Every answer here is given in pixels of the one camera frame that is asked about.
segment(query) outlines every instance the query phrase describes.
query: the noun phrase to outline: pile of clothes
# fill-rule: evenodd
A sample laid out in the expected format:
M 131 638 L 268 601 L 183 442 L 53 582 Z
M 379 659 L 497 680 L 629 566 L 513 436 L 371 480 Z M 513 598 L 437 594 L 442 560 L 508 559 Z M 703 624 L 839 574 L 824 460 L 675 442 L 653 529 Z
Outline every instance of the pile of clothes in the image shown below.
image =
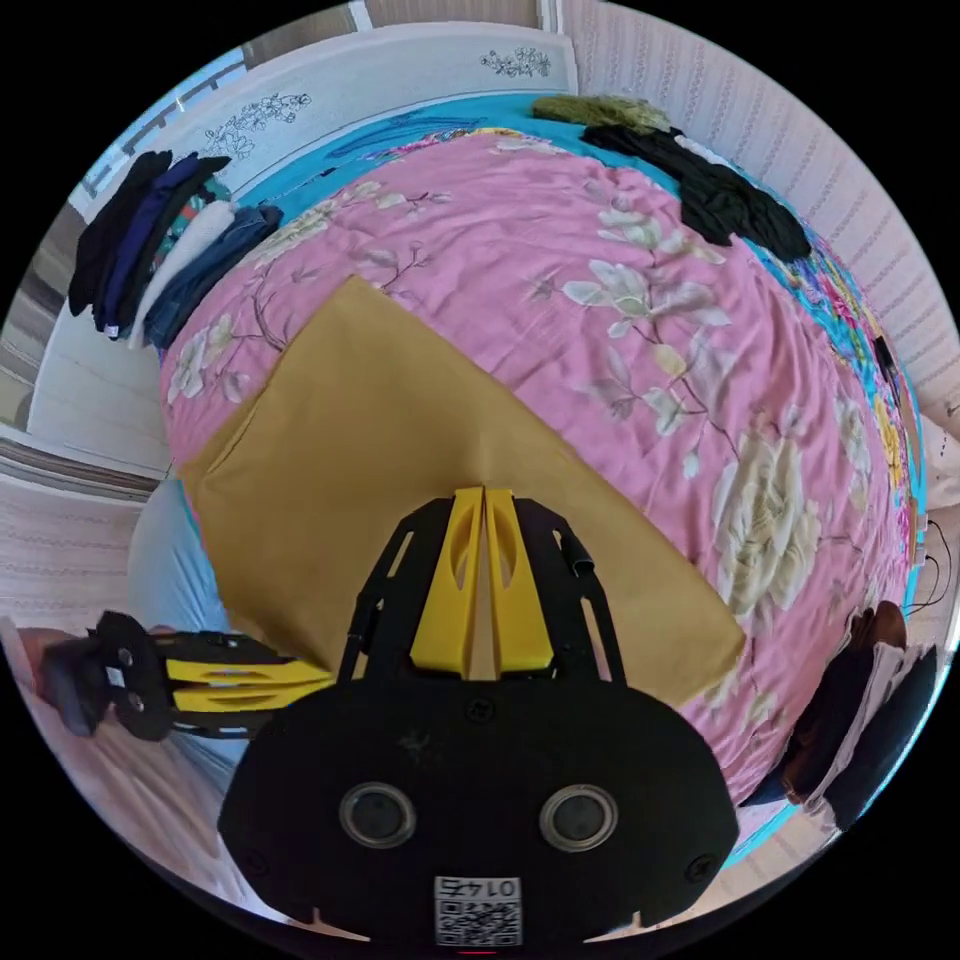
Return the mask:
M 742 806 L 786 799 L 849 829 L 906 750 L 936 676 L 936 648 L 907 646 L 896 604 L 854 617 L 783 756 Z
M 639 157 L 673 177 L 681 219 L 708 243 L 728 247 L 736 234 L 784 263 L 810 255 L 803 225 L 783 204 L 720 157 L 697 149 L 645 100 L 558 95 L 541 97 L 532 109 L 537 117 L 585 124 L 585 143 Z
M 131 349 L 166 350 L 200 301 L 280 225 L 276 207 L 235 208 L 217 174 L 229 157 L 137 157 L 83 233 L 68 302 Z

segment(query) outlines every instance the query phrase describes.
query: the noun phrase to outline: cable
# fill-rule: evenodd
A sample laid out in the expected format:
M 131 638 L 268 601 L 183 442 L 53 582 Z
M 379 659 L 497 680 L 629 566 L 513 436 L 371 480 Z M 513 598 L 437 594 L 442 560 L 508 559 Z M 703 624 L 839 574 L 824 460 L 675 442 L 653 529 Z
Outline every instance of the cable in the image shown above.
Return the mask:
M 930 520 L 929 522 L 932 526 L 937 528 L 937 533 L 940 534 L 940 539 L 943 541 L 943 549 L 947 551 L 947 582 L 944 585 L 943 592 L 939 597 L 937 597 L 936 600 L 934 600 L 933 595 L 937 592 L 937 587 L 940 585 L 940 564 L 937 562 L 936 557 L 928 556 L 927 559 L 930 560 L 937 568 L 937 576 L 933 581 L 933 589 L 930 591 L 930 596 L 924 603 L 910 604 L 906 611 L 908 614 L 915 613 L 917 610 L 925 610 L 927 607 L 932 607 L 938 604 L 947 595 L 947 591 L 950 589 L 950 584 L 953 582 L 953 555 L 950 553 L 950 547 L 947 545 L 947 538 L 943 535 L 943 530 L 936 520 Z

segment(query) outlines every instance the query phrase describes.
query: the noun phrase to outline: printed number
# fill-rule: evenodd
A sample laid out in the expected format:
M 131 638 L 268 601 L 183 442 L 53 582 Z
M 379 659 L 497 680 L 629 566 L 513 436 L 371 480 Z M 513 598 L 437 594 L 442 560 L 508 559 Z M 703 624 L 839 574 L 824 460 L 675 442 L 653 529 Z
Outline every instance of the printed number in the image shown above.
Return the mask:
M 441 877 L 438 896 L 473 900 L 511 899 L 519 895 L 515 880 L 468 880 L 462 877 Z

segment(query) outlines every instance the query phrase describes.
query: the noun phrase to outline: folded cloth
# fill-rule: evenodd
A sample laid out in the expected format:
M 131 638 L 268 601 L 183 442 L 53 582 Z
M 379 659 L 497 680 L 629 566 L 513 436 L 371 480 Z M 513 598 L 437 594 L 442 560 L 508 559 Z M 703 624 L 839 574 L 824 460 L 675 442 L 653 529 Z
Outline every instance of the folded cloth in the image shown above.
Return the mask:
M 101 279 L 130 229 L 140 204 L 150 192 L 153 181 L 167 171 L 172 160 L 173 154 L 169 150 L 140 154 L 117 192 L 80 234 L 76 266 L 68 290 L 70 312 L 74 316 L 93 304 Z
M 495 378 L 351 277 L 180 469 L 235 629 L 335 670 L 357 594 L 400 520 L 486 485 L 565 517 L 606 591 L 628 683 L 674 707 L 743 634 L 632 503 Z M 489 636 L 489 617 L 478 617 Z
M 787 797 L 794 804 L 819 796 L 849 762 L 857 738 L 885 698 L 894 678 L 909 669 L 906 623 L 884 600 L 851 621 L 850 640 L 830 661 L 800 715 L 783 757 L 741 806 Z
M 896 692 L 904 677 L 920 659 L 923 652 L 919 647 L 901 650 L 886 643 L 878 643 L 873 647 L 873 670 L 861 698 L 860 709 L 857 711 L 853 723 L 850 724 L 850 729 L 843 738 L 830 766 L 820 776 L 819 782 L 812 789 L 806 791 L 806 796 L 803 799 L 805 810 L 815 812 L 819 809 L 821 798 L 837 777 L 849 767 L 864 731 L 884 703 Z
M 116 245 L 93 298 L 93 319 L 99 331 L 107 331 L 109 334 L 110 328 L 119 329 L 115 319 L 116 312 L 137 260 L 158 219 L 170 204 L 171 197 L 184 183 L 190 182 L 199 168 L 200 158 L 196 153 L 191 153 L 150 184 L 130 220 L 126 233 Z
M 137 304 L 140 302 L 140 296 L 149 282 L 153 270 L 153 258 L 170 224 L 177 218 L 183 209 L 183 205 L 198 190 L 203 189 L 203 184 L 214 173 L 222 170 L 229 162 L 229 157 L 202 157 L 197 161 L 189 176 L 173 189 L 166 191 L 162 204 L 156 209 L 149 229 L 144 226 L 143 229 L 135 233 L 134 227 L 140 228 L 141 226 L 139 222 L 140 213 L 138 212 L 138 220 L 135 221 L 134 226 L 131 226 L 131 232 L 127 235 L 123 247 L 118 253 L 115 273 L 111 277 L 104 298 L 104 306 L 111 311 L 110 316 L 112 318 L 110 323 L 112 329 L 108 331 L 109 336 L 115 337 L 120 332 L 128 331 L 133 325 Z M 122 270 L 117 270 L 121 267 L 121 264 L 129 268 L 126 278 L 123 280 L 118 279 L 119 276 L 122 276 Z
M 144 318 L 149 343 L 167 350 L 200 301 L 251 250 L 274 233 L 283 217 L 276 207 L 241 207 L 233 223 L 160 291 Z
M 202 184 L 197 192 L 183 205 L 173 223 L 167 228 L 167 232 L 163 235 L 160 246 L 154 254 L 151 269 L 153 271 L 160 269 L 160 264 L 166 260 L 167 254 L 173 249 L 174 244 L 183 236 L 183 232 L 191 224 L 193 218 L 204 207 L 217 200 L 229 200 L 230 198 L 230 190 L 216 177 L 211 177 L 206 183 Z
M 190 266 L 233 223 L 233 206 L 226 200 L 215 200 L 204 207 L 186 226 L 182 236 L 167 254 L 147 284 L 137 315 L 133 320 L 128 345 L 131 350 L 144 346 L 143 324 L 157 297 L 181 270 Z
M 932 647 L 909 670 L 901 671 L 895 689 L 863 731 L 850 763 L 823 792 L 817 806 L 828 810 L 838 830 L 850 829 L 900 762 L 923 722 L 936 683 L 937 650 Z
M 625 126 L 597 126 L 587 127 L 581 139 L 640 157 L 676 179 L 680 218 L 708 243 L 728 247 L 735 233 L 787 263 L 810 255 L 810 241 L 786 207 L 729 167 L 684 149 L 674 140 L 677 133 L 652 130 L 640 135 Z
M 542 120 L 582 123 L 585 127 L 622 124 L 641 134 L 670 129 L 670 119 L 653 104 L 609 94 L 581 97 L 558 93 L 534 100 L 531 110 Z

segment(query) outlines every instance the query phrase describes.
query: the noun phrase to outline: screw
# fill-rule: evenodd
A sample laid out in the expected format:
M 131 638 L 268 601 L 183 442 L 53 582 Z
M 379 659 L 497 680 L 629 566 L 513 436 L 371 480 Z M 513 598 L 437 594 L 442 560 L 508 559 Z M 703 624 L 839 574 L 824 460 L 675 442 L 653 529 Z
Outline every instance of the screw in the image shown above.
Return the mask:
M 466 717 L 473 723 L 489 723 L 493 719 L 493 702 L 477 697 L 467 704 Z
M 688 883 L 703 883 L 704 880 L 713 872 L 717 858 L 712 854 L 705 853 L 702 857 L 697 857 L 693 863 L 687 867 L 684 876 Z

